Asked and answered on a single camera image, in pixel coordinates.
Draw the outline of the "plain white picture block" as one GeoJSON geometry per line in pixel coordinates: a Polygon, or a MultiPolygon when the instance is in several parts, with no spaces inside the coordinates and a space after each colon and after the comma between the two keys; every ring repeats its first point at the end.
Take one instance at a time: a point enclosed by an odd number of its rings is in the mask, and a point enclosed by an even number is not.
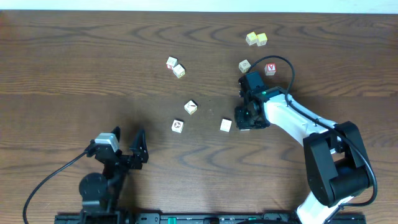
{"type": "Polygon", "coordinates": [[[220,130],[228,133],[228,132],[230,132],[231,125],[232,125],[232,121],[231,120],[222,119],[221,120],[221,124],[220,124],[220,130]]]}

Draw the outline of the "soccer ball picture block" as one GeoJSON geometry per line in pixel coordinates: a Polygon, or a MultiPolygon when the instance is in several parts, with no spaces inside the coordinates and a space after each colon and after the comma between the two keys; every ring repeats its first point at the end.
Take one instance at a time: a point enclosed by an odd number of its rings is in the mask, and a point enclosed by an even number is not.
{"type": "Polygon", "coordinates": [[[175,119],[172,123],[172,131],[174,131],[176,133],[181,133],[183,130],[183,125],[184,125],[183,121],[179,121],[179,120],[175,119]]]}

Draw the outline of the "hammer picture block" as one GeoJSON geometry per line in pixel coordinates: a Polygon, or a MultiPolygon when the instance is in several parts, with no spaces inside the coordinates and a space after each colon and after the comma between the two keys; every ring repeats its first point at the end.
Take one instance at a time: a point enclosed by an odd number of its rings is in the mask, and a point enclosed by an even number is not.
{"type": "Polygon", "coordinates": [[[198,105],[193,100],[190,100],[184,105],[184,109],[189,115],[192,115],[198,109],[198,105]]]}

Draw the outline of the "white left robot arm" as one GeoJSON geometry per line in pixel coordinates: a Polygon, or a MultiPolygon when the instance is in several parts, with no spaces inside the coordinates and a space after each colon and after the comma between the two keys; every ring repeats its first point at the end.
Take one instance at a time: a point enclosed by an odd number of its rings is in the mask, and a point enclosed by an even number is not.
{"type": "Polygon", "coordinates": [[[123,154],[119,148],[120,127],[110,133],[100,133],[85,149],[88,157],[94,157],[104,165],[101,173],[86,175],[79,184],[82,197],[80,223],[135,223],[135,217],[120,208],[119,196],[130,170],[141,170],[149,159],[146,134],[139,130],[129,146],[131,154],[123,154]]]}

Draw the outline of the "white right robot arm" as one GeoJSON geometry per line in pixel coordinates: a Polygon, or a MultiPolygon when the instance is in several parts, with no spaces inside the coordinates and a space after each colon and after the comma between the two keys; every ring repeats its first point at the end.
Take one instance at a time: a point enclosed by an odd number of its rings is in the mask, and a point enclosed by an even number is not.
{"type": "Polygon", "coordinates": [[[290,217],[296,223],[331,223],[366,189],[377,194],[377,180],[358,127],[338,124],[297,103],[283,89],[241,90],[243,105],[235,109],[240,130],[272,124],[303,146],[310,193],[290,217]]]}

